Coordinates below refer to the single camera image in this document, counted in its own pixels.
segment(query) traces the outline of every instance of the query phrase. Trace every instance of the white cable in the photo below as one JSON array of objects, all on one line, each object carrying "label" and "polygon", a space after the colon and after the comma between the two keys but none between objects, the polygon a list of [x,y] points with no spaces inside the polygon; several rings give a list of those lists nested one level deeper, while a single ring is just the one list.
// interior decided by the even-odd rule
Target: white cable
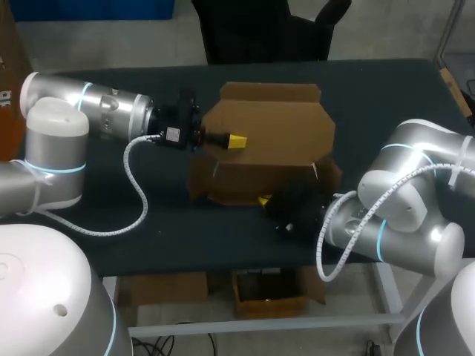
[{"label": "white cable", "polygon": [[159,137],[160,137],[160,135],[148,135],[148,136],[137,137],[136,139],[133,139],[132,141],[130,141],[128,143],[127,147],[125,147],[125,150],[124,150],[125,174],[127,174],[128,180],[130,180],[132,186],[137,191],[137,193],[139,194],[140,199],[142,200],[142,213],[139,216],[139,218],[137,220],[135,220],[135,222],[133,222],[131,225],[127,226],[126,228],[121,228],[120,230],[116,230],[116,231],[108,231],[108,232],[91,231],[91,230],[88,230],[86,228],[81,228],[78,225],[75,225],[75,224],[67,221],[64,218],[59,217],[58,215],[50,213],[49,211],[37,210],[35,212],[38,213],[38,214],[41,214],[41,215],[45,215],[46,217],[49,217],[49,218],[57,221],[58,223],[66,225],[67,227],[73,229],[74,231],[77,231],[81,234],[85,234],[85,235],[89,235],[89,236],[98,236],[98,237],[116,236],[116,235],[124,234],[125,232],[128,232],[128,231],[132,230],[133,228],[136,228],[147,216],[148,201],[147,201],[147,197],[145,196],[145,193],[143,192],[143,190],[141,189],[141,187],[139,186],[139,184],[135,180],[134,176],[132,175],[132,171],[131,171],[131,168],[130,168],[130,165],[129,165],[129,162],[128,162],[130,152],[131,152],[131,149],[137,143],[139,143],[139,142],[151,142],[151,139],[159,138]]},{"label": "white cable", "polygon": [[337,210],[340,208],[340,206],[346,202],[348,199],[351,199],[356,196],[355,191],[350,191],[340,197],[333,207],[328,211],[327,217],[325,218],[325,221],[322,225],[322,228],[320,230],[320,234],[318,235],[318,240],[317,240],[317,251],[316,251],[316,260],[317,260],[317,270],[318,270],[318,275],[320,276],[321,280],[324,282],[330,282],[338,276],[340,271],[343,269],[344,264],[346,263],[351,251],[353,250],[353,247],[355,246],[356,242],[358,241],[359,235],[363,231],[363,228],[366,226],[366,224],[370,221],[370,219],[373,217],[373,215],[376,213],[376,211],[379,209],[379,207],[391,196],[392,193],[397,191],[399,188],[401,188],[407,181],[410,179],[414,178],[415,176],[418,176],[420,174],[423,174],[424,172],[427,171],[436,171],[439,169],[442,170],[453,170],[456,168],[459,172],[463,172],[466,174],[471,175],[472,177],[475,177],[475,171],[471,170],[470,168],[462,167],[460,165],[454,165],[451,163],[438,163],[434,165],[426,165],[424,167],[418,168],[415,171],[410,172],[406,176],[402,177],[400,180],[398,180],[396,183],[394,183],[391,188],[389,188],[381,197],[376,200],[376,202],[373,204],[371,209],[364,215],[363,219],[358,225],[358,228],[356,228],[355,232],[350,238],[350,241],[347,244],[347,247],[344,249],[343,254],[340,257],[340,260],[338,261],[335,269],[333,269],[332,273],[329,275],[326,275],[322,266],[321,262],[321,250],[323,248],[324,240],[325,240],[325,234],[328,229],[328,225],[330,224],[330,220],[332,219],[333,215],[336,214]]}]

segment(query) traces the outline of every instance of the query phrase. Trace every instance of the black table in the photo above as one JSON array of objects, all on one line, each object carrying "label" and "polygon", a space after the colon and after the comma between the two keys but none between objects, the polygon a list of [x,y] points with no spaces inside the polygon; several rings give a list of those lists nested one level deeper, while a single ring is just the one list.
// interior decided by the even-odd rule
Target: black table
[{"label": "black table", "polygon": [[[144,93],[173,103],[180,87],[197,90],[202,112],[219,99],[227,81],[316,83],[322,105],[336,123],[333,157],[344,175],[341,191],[356,188],[392,130],[406,119],[427,119],[472,134],[435,67],[418,59],[340,61],[273,65],[167,67],[69,73],[68,76]],[[124,142],[91,139],[82,201],[59,214],[97,231],[133,222],[140,200],[122,166]],[[191,204],[185,188],[189,152],[142,144],[132,170],[151,203],[146,221],[121,237],[86,237],[33,215],[4,223],[38,223],[71,237],[101,276],[232,268],[304,266],[315,263],[313,248],[282,240],[259,208]],[[465,229],[467,256],[475,256],[475,202],[438,187],[442,213]],[[340,255],[325,246],[324,262]],[[350,262],[369,262],[353,254]]]}]

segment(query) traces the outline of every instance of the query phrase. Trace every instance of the concrete floor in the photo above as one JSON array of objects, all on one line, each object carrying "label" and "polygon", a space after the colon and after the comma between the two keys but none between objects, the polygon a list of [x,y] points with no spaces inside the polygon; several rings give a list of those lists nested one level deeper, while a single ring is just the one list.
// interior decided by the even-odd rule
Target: concrete floor
[{"label": "concrete floor", "polygon": [[[326,0],[289,0],[314,19]],[[353,0],[337,25],[330,59],[432,59],[450,12],[447,0]],[[475,0],[467,0],[452,47],[475,50]],[[22,22],[19,34],[37,70],[204,65],[200,24],[190,0],[170,21]]]},{"label": "concrete floor", "polygon": [[[420,275],[394,268],[396,283],[406,300],[420,279]],[[333,282],[326,285],[327,304],[307,302],[304,316],[331,316],[372,314],[382,312],[381,301],[370,266],[349,265]],[[211,322],[236,320],[231,289],[221,289],[202,303],[177,303],[140,306],[138,309],[121,307],[129,326],[175,324],[183,321]],[[241,332],[216,334],[219,355],[329,355],[364,356],[367,340],[382,346],[383,356],[391,356],[387,327],[351,327],[277,332]],[[137,356],[145,352],[136,348]],[[212,347],[206,335],[179,336],[173,356],[210,356]]]},{"label": "concrete floor", "polygon": [[[292,13],[315,18],[325,0],[289,0]],[[338,24],[331,59],[382,59],[422,57],[432,59],[452,1],[353,0]],[[452,47],[475,48],[475,0],[468,0]],[[190,0],[177,0],[170,21],[139,22],[37,22],[18,23],[36,70],[101,69],[205,65],[206,57],[197,14]],[[395,268],[403,299],[420,276]],[[309,302],[307,314],[359,314],[377,312],[378,298],[367,267],[354,265],[327,286],[328,304]],[[205,303],[143,306],[138,325],[177,323],[183,320],[233,320],[230,293],[212,295]],[[383,327],[319,329],[287,332],[245,332],[217,335],[219,355],[328,355],[362,356],[367,339],[385,345]],[[173,356],[212,354],[206,336],[179,336]],[[144,355],[137,350],[137,355]]]}]

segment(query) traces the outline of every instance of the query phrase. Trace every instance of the office chair backrest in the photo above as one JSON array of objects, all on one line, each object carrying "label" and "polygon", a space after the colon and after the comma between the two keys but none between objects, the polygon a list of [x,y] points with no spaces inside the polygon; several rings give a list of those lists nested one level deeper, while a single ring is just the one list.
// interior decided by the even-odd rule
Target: office chair backrest
[{"label": "office chair backrest", "polygon": [[314,23],[291,16],[287,0],[191,2],[210,65],[326,59],[334,24],[351,4],[330,0]]}]

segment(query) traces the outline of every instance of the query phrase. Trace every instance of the black cable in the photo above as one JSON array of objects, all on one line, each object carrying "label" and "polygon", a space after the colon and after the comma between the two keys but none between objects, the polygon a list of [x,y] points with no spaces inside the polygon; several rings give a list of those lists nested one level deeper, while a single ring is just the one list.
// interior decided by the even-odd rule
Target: black cable
[{"label": "black cable", "polygon": [[175,346],[175,336],[173,336],[173,338],[171,339],[171,345],[170,345],[170,349],[168,351],[167,356],[171,355],[171,351],[173,350],[173,346]]},{"label": "black cable", "polygon": [[165,339],[165,342],[163,343],[163,345],[158,348],[159,350],[162,351],[162,355],[165,354],[165,352],[163,351],[165,349],[165,346],[166,344],[168,343],[168,340],[171,340],[171,347],[170,347],[170,350],[168,351],[168,354],[166,356],[169,356],[170,353],[171,353],[171,349],[173,348],[173,345],[175,344],[175,336],[171,335],[171,336],[168,336],[166,339]]},{"label": "black cable", "polygon": [[[181,323],[177,323],[177,325],[181,325],[181,324],[195,324],[195,323],[192,321],[183,321]],[[211,344],[213,345],[213,356],[217,356],[216,344],[214,343],[213,335],[208,333],[208,336],[209,336],[209,339],[211,340]]]},{"label": "black cable", "polygon": [[155,352],[158,352],[158,355],[161,355],[161,356],[167,356],[163,353],[162,349],[160,349],[158,346],[154,345],[153,343],[147,343],[145,341],[141,341],[135,337],[132,338],[132,344],[133,346],[141,346],[143,347],[145,350],[147,350],[147,353],[148,353],[148,356],[154,356],[154,353]]},{"label": "black cable", "polygon": [[[186,322],[178,323],[177,325],[179,325],[179,324],[194,324],[194,323],[186,321]],[[211,345],[213,346],[213,356],[217,356],[216,343],[214,342],[213,335],[208,333],[208,337],[211,341]],[[160,340],[162,340],[161,336],[158,337],[157,341],[155,341],[155,344],[153,344],[153,343],[147,343],[145,341],[141,341],[141,340],[139,340],[135,337],[132,338],[132,342],[133,342],[134,347],[135,346],[143,347],[145,350],[147,350],[148,356],[170,356],[171,352],[173,351],[174,345],[175,345],[175,336],[174,335],[168,336],[165,339],[165,342],[162,344],[162,346],[158,345]],[[170,349],[165,354],[165,352],[163,350],[164,350],[164,348],[165,348],[165,346],[166,346],[166,344],[168,343],[169,340],[171,340]]]},{"label": "black cable", "polygon": [[158,354],[162,355],[162,356],[165,356],[165,353],[163,352],[163,350],[158,348],[158,343],[160,342],[161,339],[162,339],[162,337],[160,336],[160,337],[157,338],[157,341],[155,341],[154,351],[152,351],[152,356],[155,355],[155,350],[160,350],[160,351],[157,351]]},{"label": "black cable", "polygon": [[143,348],[147,351],[148,356],[153,356],[153,355],[151,354],[151,351],[148,349],[148,345],[147,345],[146,343],[143,343],[142,341],[140,341],[140,340],[138,340],[138,339],[135,339],[135,340],[134,340],[133,338],[132,338],[132,341],[133,341],[133,343],[132,343],[132,346],[133,346],[133,347],[141,346],[141,347],[143,347]]},{"label": "black cable", "polygon": [[217,356],[217,354],[216,354],[216,344],[214,344],[213,335],[208,334],[208,336],[209,336],[209,339],[211,340],[211,344],[213,345],[213,356]]}]

